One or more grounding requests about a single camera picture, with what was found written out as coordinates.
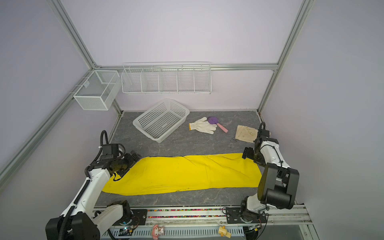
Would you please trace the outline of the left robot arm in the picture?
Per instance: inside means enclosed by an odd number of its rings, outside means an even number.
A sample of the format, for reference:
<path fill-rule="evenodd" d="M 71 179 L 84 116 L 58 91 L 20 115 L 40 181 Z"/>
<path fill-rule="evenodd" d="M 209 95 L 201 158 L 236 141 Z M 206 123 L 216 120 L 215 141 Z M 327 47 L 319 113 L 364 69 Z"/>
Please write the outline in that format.
<path fill-rule="evenodd" d="M 49 240 L 99 240 L 115 223 L 131 222 L 127 201 L 113 202 L 94 216 L 95 204 L 109 180 L 122 178 L 141 159 L 135 151 L 126 153 L 121 144 L 100 146 L 96 158 L 85 168 L 86 179 L 69 206 L 50 219 L 45 231 Z"/>

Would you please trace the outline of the yellow trousers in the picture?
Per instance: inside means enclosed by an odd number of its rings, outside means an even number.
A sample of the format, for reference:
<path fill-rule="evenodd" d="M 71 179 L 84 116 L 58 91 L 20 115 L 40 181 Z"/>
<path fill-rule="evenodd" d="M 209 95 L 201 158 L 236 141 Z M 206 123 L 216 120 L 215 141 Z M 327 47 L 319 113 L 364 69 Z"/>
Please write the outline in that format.
<path fill-rule="evenodd" d="M 221 188 L 256 188 L 262 174 L 242 154 L 146 157 L 118 181 L 109 180 L 104 193 L 139 196 Z"/>

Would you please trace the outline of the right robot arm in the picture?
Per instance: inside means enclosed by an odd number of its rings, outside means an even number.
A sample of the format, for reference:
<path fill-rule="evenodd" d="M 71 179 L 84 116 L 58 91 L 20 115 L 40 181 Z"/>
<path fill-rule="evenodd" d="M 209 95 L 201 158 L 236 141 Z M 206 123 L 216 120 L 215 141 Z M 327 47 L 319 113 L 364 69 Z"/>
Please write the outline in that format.
<path fill-rule="evenodd" d="M 260 125 L 253 148 L 245 148 L 243 159 L 250 159 L 264 168 L 258 185 L 258 192 L 246 197 L 241 203 L 242 221 L 250 223 L 260 220 L 261 216 L 272 206 L 277 209 L 292 209 L 297 194 L 300 174 L 284 160 L 279 142 Z"/>

